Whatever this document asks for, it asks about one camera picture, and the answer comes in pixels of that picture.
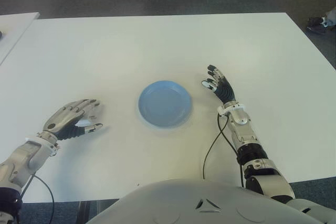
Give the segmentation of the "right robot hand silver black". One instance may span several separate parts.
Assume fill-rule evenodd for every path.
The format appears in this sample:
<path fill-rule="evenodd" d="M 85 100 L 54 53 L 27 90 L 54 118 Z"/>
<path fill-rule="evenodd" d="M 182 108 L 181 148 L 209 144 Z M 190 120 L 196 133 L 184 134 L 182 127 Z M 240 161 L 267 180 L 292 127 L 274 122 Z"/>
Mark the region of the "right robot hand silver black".
<path fill-rule="evenodd" d="M 236 101 L 234 90 L 223 73 L 214 65 L 209 65 L 207 70 L 211 78 L 203 80 L 202 85 L 210 89 L 223 104 Z"/>

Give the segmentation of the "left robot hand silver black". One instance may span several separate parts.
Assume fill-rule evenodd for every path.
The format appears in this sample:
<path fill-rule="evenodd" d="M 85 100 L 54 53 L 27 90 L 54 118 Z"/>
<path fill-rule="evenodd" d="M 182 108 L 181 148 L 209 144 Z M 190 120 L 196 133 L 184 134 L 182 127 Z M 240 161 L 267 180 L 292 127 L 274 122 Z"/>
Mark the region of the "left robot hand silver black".
<path fill-rule="evenodd" d="M 57 141 L 79 137 L 100 130 L 103 127 L 101 123 L 76 126 L 88 112 L 99 105 L 100 102 L 96 99 L 82 99 L 70 102 L 62 106 L 47 120 L 43 130 L 37 136 L 56 143 Z"/>

